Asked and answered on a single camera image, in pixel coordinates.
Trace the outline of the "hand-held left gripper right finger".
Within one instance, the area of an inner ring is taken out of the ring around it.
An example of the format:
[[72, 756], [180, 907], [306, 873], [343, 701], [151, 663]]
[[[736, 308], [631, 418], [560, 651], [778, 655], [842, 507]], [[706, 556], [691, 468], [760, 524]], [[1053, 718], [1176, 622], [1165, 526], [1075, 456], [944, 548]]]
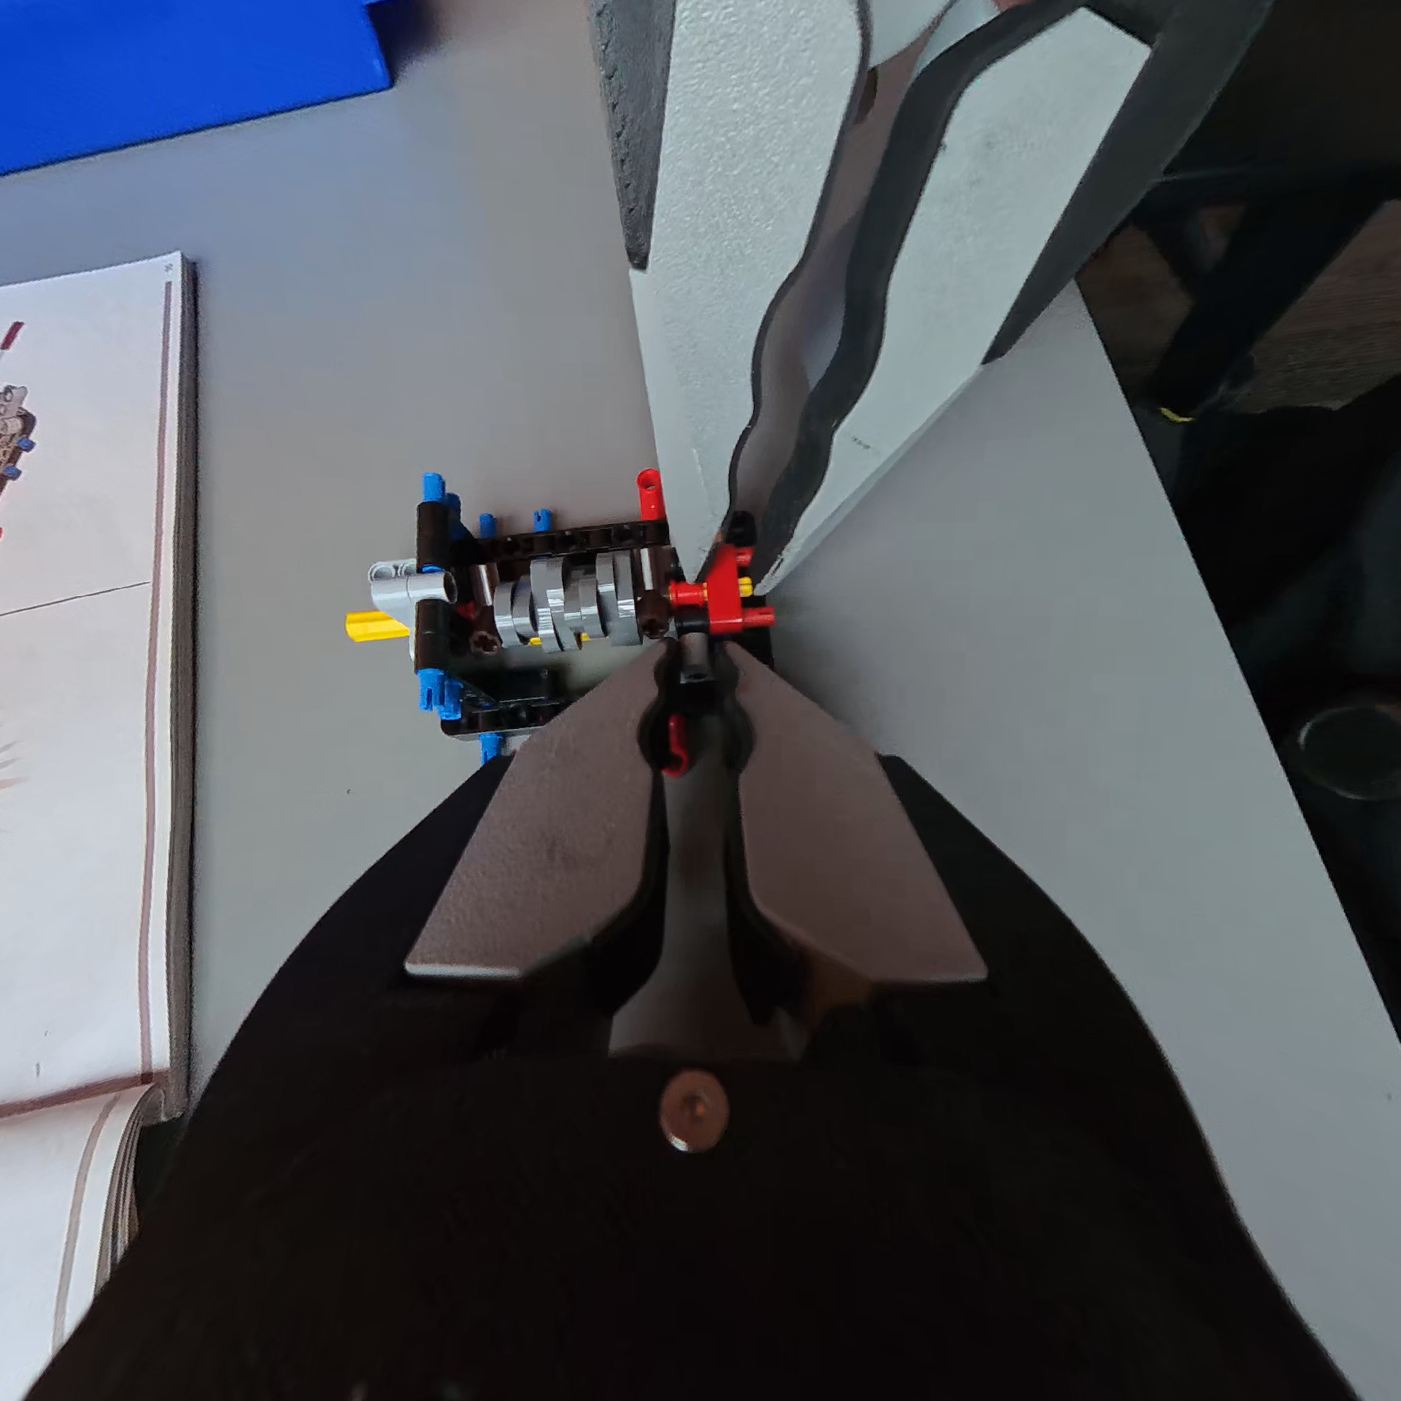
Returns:
[[723, 649], [723, 720], [728, 938], [750, 1021], [984, 985], [874, 749], [740, 645]]

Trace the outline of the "blue plastic bin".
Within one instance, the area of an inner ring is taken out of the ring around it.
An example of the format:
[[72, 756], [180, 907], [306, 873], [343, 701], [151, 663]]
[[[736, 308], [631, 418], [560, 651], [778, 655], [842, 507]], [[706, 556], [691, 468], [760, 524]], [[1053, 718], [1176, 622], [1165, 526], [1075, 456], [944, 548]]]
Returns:
[[392, 87], [370, 3], [2, 3], [2, 175]]

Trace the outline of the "lego instruction booklet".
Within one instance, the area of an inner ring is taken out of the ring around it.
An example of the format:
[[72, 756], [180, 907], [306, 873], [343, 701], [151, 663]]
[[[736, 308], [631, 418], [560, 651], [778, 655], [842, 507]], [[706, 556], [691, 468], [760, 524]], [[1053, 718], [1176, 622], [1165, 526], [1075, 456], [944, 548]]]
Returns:
[[191, 1035], [195, 286], [2, 289], [2, 1399], [137, 1232]]

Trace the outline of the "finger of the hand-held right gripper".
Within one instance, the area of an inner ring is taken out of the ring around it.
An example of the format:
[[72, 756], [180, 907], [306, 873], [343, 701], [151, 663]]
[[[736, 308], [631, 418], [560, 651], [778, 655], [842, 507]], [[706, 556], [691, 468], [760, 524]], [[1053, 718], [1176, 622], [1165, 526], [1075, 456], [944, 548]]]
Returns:
[[734, 512], [775, 308], [811, 253], [871, 39], [868, 3], [675, 3], [631, 295], [681, 573], [709, 569]]
[[1148, 58], [1089, 4], [1028, 4], [916, 79], [856, 227], [840, 343], [760, 518], [760, 591], [977, 376]]

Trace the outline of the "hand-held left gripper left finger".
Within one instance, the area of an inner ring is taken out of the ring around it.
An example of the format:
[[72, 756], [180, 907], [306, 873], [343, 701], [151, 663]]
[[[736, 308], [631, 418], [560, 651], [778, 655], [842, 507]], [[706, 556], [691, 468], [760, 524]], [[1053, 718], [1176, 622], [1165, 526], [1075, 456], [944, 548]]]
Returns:
[[645, 751], [670, 644], [562, 711], [502, 769], [405, 959], [417, 979], [527, 981], [577, 968], [623, 1008], [658, 968], [670, 842]]

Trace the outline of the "black lego frame assembly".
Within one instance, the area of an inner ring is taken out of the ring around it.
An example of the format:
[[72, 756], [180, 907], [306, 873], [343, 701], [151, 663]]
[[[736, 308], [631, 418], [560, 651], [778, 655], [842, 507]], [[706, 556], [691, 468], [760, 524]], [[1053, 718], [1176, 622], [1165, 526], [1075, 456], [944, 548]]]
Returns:
[[461, 493], [427, 471], [408, 557], [368, 573], [370, 605], [412, 625], [417, 711], [481, 762], [517, 751], [542, 728], [654, 644], [676, 655], [663, 718], [643, 739], [668, 776], [691, 767], [691, 720], [716, 709], [716, 644], [775, 663], [778, 613], [750, 580], [755, 524], [740, 512], [700, 582], [673, 545], [658, 469], [636, 479], [636, 518], [558, 524], [535, 510], [525, 531], [501, 518], [468, 520]]

